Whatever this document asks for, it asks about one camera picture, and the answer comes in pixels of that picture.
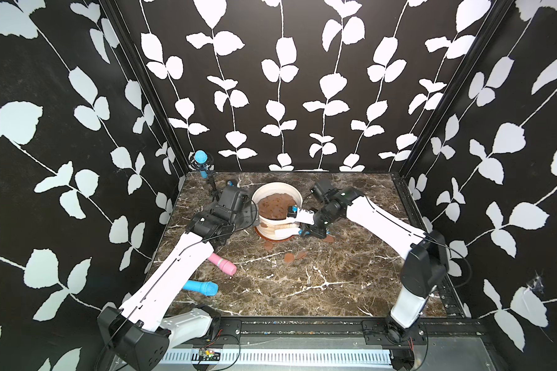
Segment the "terracotta saucer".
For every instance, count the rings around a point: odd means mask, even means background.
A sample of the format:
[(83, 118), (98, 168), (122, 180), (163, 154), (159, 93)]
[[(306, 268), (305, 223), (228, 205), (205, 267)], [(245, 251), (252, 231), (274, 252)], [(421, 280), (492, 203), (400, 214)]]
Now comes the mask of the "terracotta saucer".
[(280, 227), (278, 229), (256, 227), (255, 230), (261, 237), (275, 242), (287, 241), (293, 236), (298, 236), (301, 232), (299, 227)]

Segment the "white ceramic pot with mud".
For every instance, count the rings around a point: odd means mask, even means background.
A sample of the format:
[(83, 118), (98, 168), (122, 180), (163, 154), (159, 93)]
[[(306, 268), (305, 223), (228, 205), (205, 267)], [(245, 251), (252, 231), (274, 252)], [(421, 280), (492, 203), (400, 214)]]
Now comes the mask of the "white ceramic pot with mud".
[(301, 207), (303, 197), (294, 186), (284, 182), (270, 182), (259, 187), (252, 195), (259, 211), (259, 225), (268, 228), (270, 225), (292, 224), (286, 220), (287, 208)]

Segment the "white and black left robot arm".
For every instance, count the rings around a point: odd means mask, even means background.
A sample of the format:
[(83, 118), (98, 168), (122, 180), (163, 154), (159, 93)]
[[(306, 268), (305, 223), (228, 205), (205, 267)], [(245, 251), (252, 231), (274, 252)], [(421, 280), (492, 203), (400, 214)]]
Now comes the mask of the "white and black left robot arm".
[(182, 315), (166, 313), (215, 248), (257, 223), (257, 206), (248, 191), (226, 186), (219, 200), (193, 216), (176, 247), (145, 284), (120, 308), (101, 311), (97, 325), (104, 346), (94, 369), (111, 352), (135, 370), (152, 370), (174, 346), (192, 339), (215, 339), (221, 322), (215, 310), (200, 305)]

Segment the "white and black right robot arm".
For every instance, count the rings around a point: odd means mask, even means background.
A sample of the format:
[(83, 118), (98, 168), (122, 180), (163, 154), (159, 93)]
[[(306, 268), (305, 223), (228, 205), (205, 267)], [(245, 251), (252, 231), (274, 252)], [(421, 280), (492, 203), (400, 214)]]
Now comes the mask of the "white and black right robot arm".
[(310, 194), (320, 202), (320, 209), (289, 207), (287, 212), (287, 216), (302, 224), (300, 236), (324, 239), (329, 225), (346, 218), (369, 230), (404, 260), (400, 273), (402, 289), (386, 317), (383, 332), (394, 344), (408, 340), (429, 296), (449, 270), (443, 235), (401, 221), (354, 187), (339, 190), (322, 179), (314, 184)]

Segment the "pink silicone bottle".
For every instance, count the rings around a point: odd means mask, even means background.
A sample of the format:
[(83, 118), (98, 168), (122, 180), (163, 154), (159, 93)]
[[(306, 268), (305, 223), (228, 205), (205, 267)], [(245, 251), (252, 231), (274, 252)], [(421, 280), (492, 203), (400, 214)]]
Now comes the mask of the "pink silicone bottle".
[(212, 253), (207, 259), (226, 275), (233, 276), (237, 271), (237, 267), (231, 261), (224, 259), (215, 253)]

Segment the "blue microphone on tripod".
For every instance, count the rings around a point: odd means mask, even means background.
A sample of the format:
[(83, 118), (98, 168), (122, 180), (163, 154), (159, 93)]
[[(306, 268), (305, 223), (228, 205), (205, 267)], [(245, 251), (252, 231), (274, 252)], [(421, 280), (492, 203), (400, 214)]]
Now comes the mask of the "blue microphone on tripod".
[(215, 176), (216, 170), (214, 165), (214, 158), (203, 150), (197, 150), (189, 157), (190, 165), (195, 168), (210, 186), (210, 195), (213, 201), (221, 199), (221, 191), (217, 188)]

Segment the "blue silicone bottle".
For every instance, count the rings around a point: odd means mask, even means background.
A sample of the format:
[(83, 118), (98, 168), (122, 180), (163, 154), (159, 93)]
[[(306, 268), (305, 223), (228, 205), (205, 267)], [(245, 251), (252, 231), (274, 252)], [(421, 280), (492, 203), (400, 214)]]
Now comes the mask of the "blue silicone bottle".
[(201, 295), (212, 297), (218, 293), (218, 285), (211, 281), (187, 281), (183, 290), (200, 293)]

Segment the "small green circuit board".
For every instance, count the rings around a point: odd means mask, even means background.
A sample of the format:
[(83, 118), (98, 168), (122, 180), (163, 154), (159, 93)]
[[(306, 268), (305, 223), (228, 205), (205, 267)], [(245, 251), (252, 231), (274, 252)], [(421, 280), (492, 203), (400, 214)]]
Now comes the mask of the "small green circuit board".
[(200, 350), (197, 355), (198, 363), (205, 362), (219, 362), (221, 359), (221, 353), (215, 352), (213, 349)]

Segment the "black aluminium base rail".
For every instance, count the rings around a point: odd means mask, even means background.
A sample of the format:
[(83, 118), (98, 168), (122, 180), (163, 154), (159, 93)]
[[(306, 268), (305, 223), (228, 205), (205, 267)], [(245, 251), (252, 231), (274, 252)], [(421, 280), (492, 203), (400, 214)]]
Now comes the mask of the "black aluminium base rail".
[(280, 316), (223, 316), (218, 324), (189, 344), (234, 344), (239, 339), (245, 344), (247, 336), (264, 339), (279, 338), (360, 338), (365, 345), (394, 346), (425, 345), (426, 338), (444, 335), (455, 321), (451, 318), (421, 318), (410, 330), (410, 339), (400, 343), (388, 340), (385, 319), (381, 317), (280, 317)]

